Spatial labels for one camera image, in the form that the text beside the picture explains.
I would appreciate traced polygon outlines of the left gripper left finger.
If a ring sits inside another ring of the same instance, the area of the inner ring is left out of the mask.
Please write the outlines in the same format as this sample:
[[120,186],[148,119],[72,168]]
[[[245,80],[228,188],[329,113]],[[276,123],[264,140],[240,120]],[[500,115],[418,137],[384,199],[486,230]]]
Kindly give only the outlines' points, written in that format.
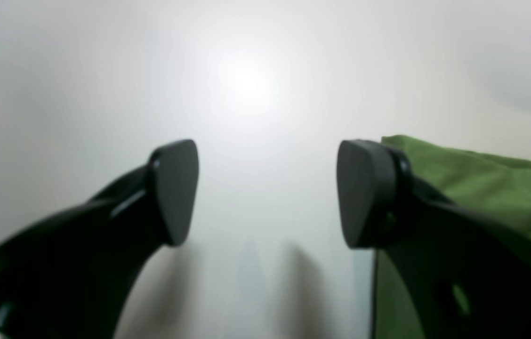
[[198,180],[196,142],[171,142],[89,201],[3,241],[0,335],[111,339],[147,261],[186,241]]

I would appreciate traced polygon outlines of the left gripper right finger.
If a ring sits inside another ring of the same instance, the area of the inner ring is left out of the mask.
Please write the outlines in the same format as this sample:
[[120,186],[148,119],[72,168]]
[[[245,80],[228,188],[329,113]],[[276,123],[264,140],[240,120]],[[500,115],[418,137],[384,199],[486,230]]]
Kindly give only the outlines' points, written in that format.
[[347,246],[386,255],[426,339],[531,339],[530,240],[449,200],[377,142],[341,142],[337,191]]

